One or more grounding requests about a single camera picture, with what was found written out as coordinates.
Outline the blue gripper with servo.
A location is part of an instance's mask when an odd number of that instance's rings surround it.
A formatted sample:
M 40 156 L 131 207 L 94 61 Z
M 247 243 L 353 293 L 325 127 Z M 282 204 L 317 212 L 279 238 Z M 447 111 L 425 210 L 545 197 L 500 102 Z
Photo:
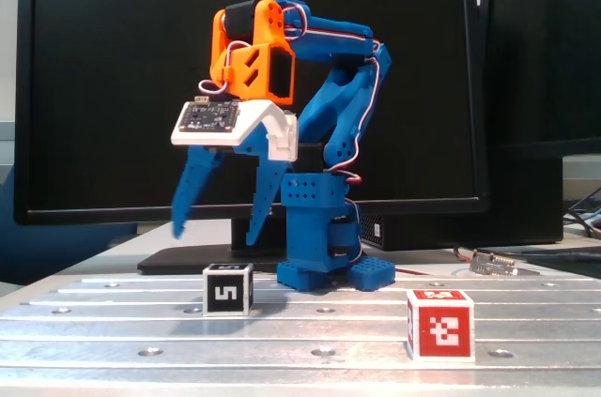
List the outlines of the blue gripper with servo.
M 246 235 L 246 243 L 253 246 L 259 238 L 264 223 L 270 214 L 287 171 L 287 162 L 268 158 L 269 144 L 266 129 L 253 129 L 243 142 L 233 147 L 236 155 L 259 157 L 256 169 L 253 215 Z M 223 161 L 223 153 L 203 146 L 190 146 L 184 171 L 180 177 L 172 201 L 172 233 L 181 238 L 184 225 L 201 190 L 213 171 Z

